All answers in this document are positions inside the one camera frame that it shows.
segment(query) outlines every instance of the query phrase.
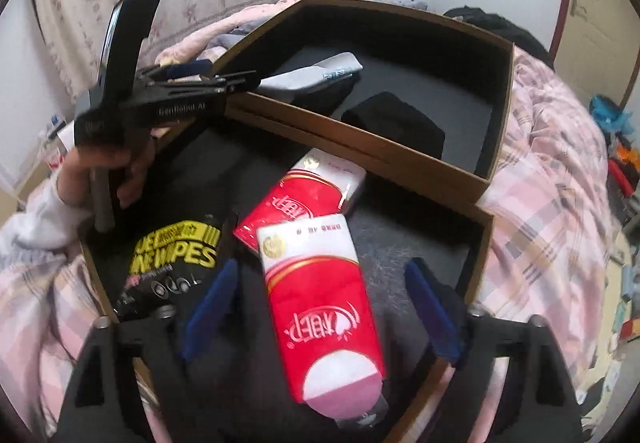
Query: finger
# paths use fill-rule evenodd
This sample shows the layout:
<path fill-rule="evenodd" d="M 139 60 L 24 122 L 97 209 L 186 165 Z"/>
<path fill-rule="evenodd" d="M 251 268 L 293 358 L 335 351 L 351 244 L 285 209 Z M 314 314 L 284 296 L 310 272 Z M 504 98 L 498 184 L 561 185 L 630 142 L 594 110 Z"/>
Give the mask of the finger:
<path fill-rule="evenodd" d="M 125 209 L 135 203 L 142 196 L 142 189 L 145 186 L 146 171 L 133 175 L 132 178 L 124 182 L 116 192 L 121 208 Z"/>
<path fill-rule="evenodd" d="M 130 160 L 131 153 L 122 147 L 84 146 L 76 149 L 72 162 L 79 169 L 121 168 L 127 166 Z"/>
<path fill-rule="evenodd" d="M 138 157 L 131 162 L 130 171 L 132 174 L 146 172 L 156 157 L 156 144 L 149 138 L 145 148 L 140 152 Z"/>

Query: wipes package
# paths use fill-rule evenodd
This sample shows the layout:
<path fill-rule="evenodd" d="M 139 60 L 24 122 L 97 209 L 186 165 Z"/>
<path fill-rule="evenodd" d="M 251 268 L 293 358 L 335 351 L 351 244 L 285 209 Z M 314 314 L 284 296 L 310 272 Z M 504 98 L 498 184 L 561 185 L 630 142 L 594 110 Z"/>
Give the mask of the wipes package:
<path fill-rule="evenodd" d="M 234 235 L 258 251 L 255 232 L 260 227 L 344 213 L 365 175 L 366 171 L 355 163 L 311 149 L 245 217 Z"/>
<path fill-rule="evenodd" d="M 122 320 L 146 317 L 166 304 L 190 310 L 226 262 L 221 249 L 231 241 L 235 225 L 235 218 L 224 223 L 212 217 L 186 219 L 142 237 L 133 249 L 129 276 L 114 306 L 118 316 Z"/>
<path fill-rule="evenodd" d="M 257 238 L 293 398 L 330 418 L 362 416 L 385 367 L 344 216 L 262 227 Z"/>

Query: white sleeve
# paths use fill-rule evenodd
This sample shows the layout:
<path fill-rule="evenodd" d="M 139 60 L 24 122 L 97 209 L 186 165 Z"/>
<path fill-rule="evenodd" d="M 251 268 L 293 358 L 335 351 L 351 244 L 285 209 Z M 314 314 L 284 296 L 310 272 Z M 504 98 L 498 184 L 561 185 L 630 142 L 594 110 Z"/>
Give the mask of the white sleeve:
<path fill-rule="evenodd" d="M 58 195 L 58 173 L 31 198 L 24 212 L 16 213 L 0 229 L 0 255 L 21 249 L 56 250 L 78 239 L 78 227 L 90 210 L 66 205 Z"/>

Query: blue gripper pad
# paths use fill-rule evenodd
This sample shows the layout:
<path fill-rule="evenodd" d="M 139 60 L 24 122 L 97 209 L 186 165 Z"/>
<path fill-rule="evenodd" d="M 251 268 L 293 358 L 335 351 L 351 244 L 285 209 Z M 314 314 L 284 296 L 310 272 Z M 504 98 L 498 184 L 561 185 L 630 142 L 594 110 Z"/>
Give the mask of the blue gripper pad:
<path fill-rule="evenodd" d="M 237 288 L 238 263 L 229 259 L 186 324 L 180 351 L 184 360 L 191 362 L 209 346 Z"/>
<path fill-rule="evenodd" d="M 437 357 L 455 365 L 465 348 L 466 306 L 450 286 L 435 278 L 423 259 L 404 266 L 404 285 Z"/>

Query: black wipes package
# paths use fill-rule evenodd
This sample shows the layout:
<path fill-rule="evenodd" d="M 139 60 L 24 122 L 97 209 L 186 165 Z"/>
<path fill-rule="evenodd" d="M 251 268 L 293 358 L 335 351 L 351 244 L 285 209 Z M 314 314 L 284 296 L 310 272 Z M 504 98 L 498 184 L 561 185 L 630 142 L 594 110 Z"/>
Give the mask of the black wipes package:
<path fill-rule="evenodd" d="M 183 219 L 141 237 L 132 250 L 129 272 L 114 310 L 122 320 L 148 316 L 173 304 L 193 309 L 232 251 L 237 216 L 226 220 L 207 214 Z"/>

